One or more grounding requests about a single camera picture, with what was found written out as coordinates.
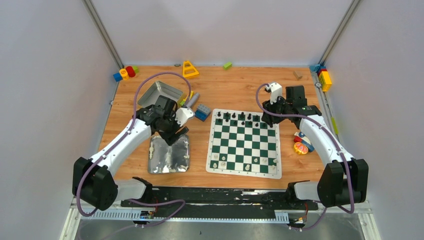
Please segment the green white chess board mat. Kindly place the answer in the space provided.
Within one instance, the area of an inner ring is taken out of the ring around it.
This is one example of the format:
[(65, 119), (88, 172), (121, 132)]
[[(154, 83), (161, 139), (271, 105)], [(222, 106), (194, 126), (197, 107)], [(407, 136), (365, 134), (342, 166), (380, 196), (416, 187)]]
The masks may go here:
[(205, 169), (209, 173), (282, 178), (279, 125), (262, 121), (261, 112), (214, 109)]

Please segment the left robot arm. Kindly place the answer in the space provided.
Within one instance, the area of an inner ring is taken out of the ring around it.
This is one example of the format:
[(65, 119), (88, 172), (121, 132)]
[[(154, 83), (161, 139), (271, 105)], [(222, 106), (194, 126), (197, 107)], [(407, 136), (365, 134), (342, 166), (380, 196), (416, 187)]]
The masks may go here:
[(89, 216), (83, 211), (81, 201), (100, 211), (116, 201), (129, 199), (142, 207), (149, 206), (153, 201), (149, 182), (140, 177), (115, 180), (114, 176), (133, 151), (155, 133), (169, 146), (176, 143), (189, 131), (185, 123), (194, 116), (191, 108), (178, 107), (174, 100), (161, 95), (156, 103), (138, 109), (106, 147), (89, 158), (78, 158), (73, 166), (72, 194), (80, 213)]

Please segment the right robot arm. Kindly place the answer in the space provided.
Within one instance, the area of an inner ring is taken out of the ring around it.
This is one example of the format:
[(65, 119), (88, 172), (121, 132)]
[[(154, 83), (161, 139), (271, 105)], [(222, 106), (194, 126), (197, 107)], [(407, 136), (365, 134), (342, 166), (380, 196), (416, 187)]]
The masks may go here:
[(270, 99), (259, 103), (262, 121), (273, 127), (290, 120), (311, 142), (325, 165), (319, 181), (291, 182), (287, 186), (286, 204), (298, 209), (305, 201), (320, 202), (327, 208), (338, 207), (353, 213), (356, 203), (366, 200), (369, 166), (364, 159), (353, 157), (326, 125), (319, 108), (309, 105), (302, 85), (283, 88), (276, 82), (260, 86)]

